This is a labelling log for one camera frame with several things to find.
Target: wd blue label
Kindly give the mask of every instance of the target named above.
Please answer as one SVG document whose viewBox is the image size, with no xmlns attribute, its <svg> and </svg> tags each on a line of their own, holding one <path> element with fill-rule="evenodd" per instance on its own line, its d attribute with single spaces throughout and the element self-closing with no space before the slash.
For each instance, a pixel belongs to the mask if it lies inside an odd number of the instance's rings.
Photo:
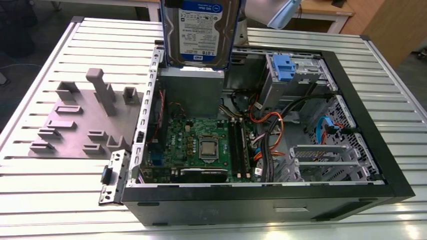
<svg viewBox="0 0 427 240">
<path fill-rule="evenodd" d="M 239 0 L 162 0 L 166 59 L 171 66 L 226 69 Z"/>
</svg>

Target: slotted metal surface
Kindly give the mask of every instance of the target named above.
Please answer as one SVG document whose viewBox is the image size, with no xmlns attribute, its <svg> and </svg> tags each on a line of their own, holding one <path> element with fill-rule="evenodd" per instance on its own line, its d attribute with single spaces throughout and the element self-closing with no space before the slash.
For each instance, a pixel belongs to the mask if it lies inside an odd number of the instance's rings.
<svg viewBox="0 0 427 240">
<path fill-rule="evenodd" d="M 417 196 L 340 222 L 146 227 L 125 206 L 99 207 L 107 159 L 27 157 L 58 95 L 61 81 L 94 89 L 85 76 L 103 68 L 114 89 L 146 89 L 154 22 L 87 18 L 73 23 L 0 135 L 0 236 L 43 239 L 425 239 L 427 236 L 427 125 L 376 47 L 360 36 L 249 30 L 253 46 L 334 51 Z"/>
</svg>

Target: side panel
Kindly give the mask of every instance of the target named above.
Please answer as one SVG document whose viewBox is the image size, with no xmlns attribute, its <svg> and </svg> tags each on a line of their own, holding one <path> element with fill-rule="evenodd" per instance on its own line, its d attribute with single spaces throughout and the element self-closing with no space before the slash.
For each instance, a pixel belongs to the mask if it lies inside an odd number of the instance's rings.
<svg viewBox="0 0 427 240">
<path fill-rule="evenodd" d="M 126 202 L 145 226 L 341 220 L 388 198 Z"/>
<path fill-rule="evenodd" d="M 346 100 L 352 115 L 357 122 L 357 126 L 365 138 L 368 148 L 370 149 L 373 157 L 377 161 L 377 165 L 381 169 L 382 176 L 380 177 L 385 178 L 386 183 L 396 191 L 398 198 L 389 203 L 397 203 L 416 196 L 416 193 L 412 189 L 410 183 L 404 175 L 394 155 L 388 147 L 380 129 L 376 126 L 374 120 L 370 116 L 368 108 L 365 107 L 336 53 L 332 51 L 324 51 L 322 56 L 325 57 L 328 68 Z"/>
</svg>

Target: white object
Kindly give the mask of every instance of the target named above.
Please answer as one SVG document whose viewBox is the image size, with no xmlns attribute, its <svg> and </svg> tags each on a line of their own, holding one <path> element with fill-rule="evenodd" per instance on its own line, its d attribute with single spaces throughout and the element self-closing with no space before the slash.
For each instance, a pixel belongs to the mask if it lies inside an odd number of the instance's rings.
<svg viewBox="0 0 427 240">
<path fill-rule="evenodd" d="M 82 88 L 90 88 L 85 71 L 73 70 L 103 66 L 109 83 L 118 88 L 131 85 L 146 89 L 151 63 L 146 59 L 154 54 L 151 36 L 162 36 L 163 28 L 161 23 L 98 18 L 86 18 L 82 25 L 70 25 L 0 134 L 0 236 L 157 240 L 177 238 L 179 232 L 183 239 L 203 240 L 426 238 L 427 148 L 422 144 L 427 142 L 426 113 L 380 51 L 357 35 L 249 30 L 257 39 L 250 41 L 253 46 L 298 45 L 302 49 L 336 51 L 413 186 L 414 198 L 378 206 L 338 222 L 169 226 L 162 230 L 142 225 L 125 206 L 99 207 L 101 177 L 109 160 L 27 158 L 27 141 L 38 137 L 34 128 L 43 126 L 53 102 L 59 98 L 51 92 L 58 87 L 58 79 L 71 79 Z"/>
<path fill-rule="evenodd" d="M 289 24 L 302 0 L 247 0 L 245 14 L 250 19 L 274 29 Z"/>
<path fill-rule="evenodd" d="M 0 72 L 0 85 L 6 84 L 9 81 L 7 77 L 3 75 L 3 73 Z"/>
</svg>

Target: floor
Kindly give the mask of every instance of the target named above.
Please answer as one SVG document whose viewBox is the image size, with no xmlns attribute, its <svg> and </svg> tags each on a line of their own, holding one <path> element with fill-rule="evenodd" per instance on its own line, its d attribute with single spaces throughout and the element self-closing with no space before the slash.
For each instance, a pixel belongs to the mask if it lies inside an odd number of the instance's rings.
<svg viewBox="0 0 427 240">
<path fill-rule="evenodd" d="M 19 63 L 45 65 L 74 16 L 138 19 L 135 8 L 129 6 L 62 3 L 62 8 L 63 10 L 57 12 L 49 1 L 35 2 L 34 10 L 39 24 L 29 30 L 37 45 L 35 53 L 23 58 L 11 58 L 0 51 L 0 68 Z M 0 86 L 0 131 L 38 76 L 41 68 L 35 65 L 19 65 L 0 69 L 3 75 L 10 79 L 10 84 Z M 427 60 L 421 61 L 416 55 L 410 55 L 397 72 L 422 106 L 427 109 Z"/>
</svg>

